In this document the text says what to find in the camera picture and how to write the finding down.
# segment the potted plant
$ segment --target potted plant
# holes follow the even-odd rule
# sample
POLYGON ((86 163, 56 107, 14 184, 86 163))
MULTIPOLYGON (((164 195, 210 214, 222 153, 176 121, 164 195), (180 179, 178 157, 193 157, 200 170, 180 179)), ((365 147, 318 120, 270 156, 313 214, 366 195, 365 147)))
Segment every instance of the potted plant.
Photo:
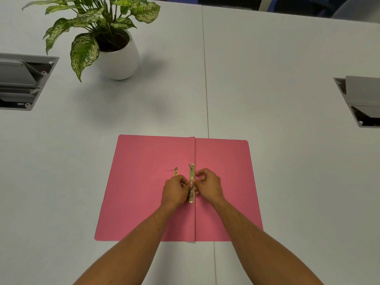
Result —
POLYGON ((71 44, 71 67, 81 81, 85 67, 94 61, 101 73, 116 80, 129 78, 136 71, 140 57, 128 29, 136 28, 130 16, 139 22, 152 23, 160 6, 147 0, 46 0, 32 1, 31 5, 50 6, 45 14, 73 10, 73 19, 60 18, 47 29, 46 54, 54 42, 70 28, 85 28, 88 32, 77 35, 71 44))

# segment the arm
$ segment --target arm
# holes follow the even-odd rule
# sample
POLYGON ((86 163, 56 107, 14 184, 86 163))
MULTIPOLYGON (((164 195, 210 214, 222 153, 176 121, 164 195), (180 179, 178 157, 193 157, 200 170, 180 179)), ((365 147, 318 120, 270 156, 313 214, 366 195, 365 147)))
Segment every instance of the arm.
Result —
POLYGON ((170 216, 186 201, 182 175, 165 182, 161 206, 93 263, 74 285, 140 285, 153 261, 170 216))
POLYGON ((323 285, 293 253, 261 231, 223 197, 220 178, 208 169, 196 173, 195 194, 214 207, 236 254, 254 285, 323 285))

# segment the right hand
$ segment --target right hand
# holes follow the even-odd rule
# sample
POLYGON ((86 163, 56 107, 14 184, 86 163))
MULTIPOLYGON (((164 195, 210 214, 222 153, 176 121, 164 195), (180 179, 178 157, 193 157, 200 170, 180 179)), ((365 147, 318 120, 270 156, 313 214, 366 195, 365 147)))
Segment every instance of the right hand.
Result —
POLYGON ((201 195, 211 205, 215 202, 224 200, 223 191, 220 185, 220 178, 207 168, 203 168, 195 173, 201 176, 199 179, 193 180, 195 194, 201 195))

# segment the white table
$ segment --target white table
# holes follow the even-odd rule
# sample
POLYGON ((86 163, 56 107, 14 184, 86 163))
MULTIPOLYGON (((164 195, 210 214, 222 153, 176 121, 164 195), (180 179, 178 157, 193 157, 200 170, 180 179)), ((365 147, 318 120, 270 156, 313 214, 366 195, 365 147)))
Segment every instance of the white table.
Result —
MULTIPOLYGON (((72 17, 21 12, 28 1, 1 1, 0 52, 44 55, 45 30, 72 17)), ((131 29, 141 66, 128 81, 89 67, 81 84, 72 29, 50 52, 61 59, 33 110, 0 110, 1 284, 72 284, 115 244, 94 234, 119 134, 207 138, 202 7, 160 5, 155 22, 131 29)), ((214 283, 212 242, 161 243, 144 281, 214 283)))
MULTIPOLYGON (((249 141, 264 230, 325 284, 380 279, 380 130, 333 77, 380 77, 380 25, 203 8, 210 138, 249 141)), ((216 281, 250 284, 230 243, 216 281)))

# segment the forearm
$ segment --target forearm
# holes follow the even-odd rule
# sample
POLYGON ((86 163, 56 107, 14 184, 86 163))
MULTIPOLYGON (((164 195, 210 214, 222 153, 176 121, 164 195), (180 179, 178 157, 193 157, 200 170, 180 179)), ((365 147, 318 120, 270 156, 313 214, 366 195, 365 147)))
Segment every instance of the forearm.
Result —
POLYGON ((230 203, 221 199, 213 206, 254 285, 323 285, 300 259, 230 203))
POLYGON ((74 285, 140 285, 174 210, 158 208, 100 257, 74 285))

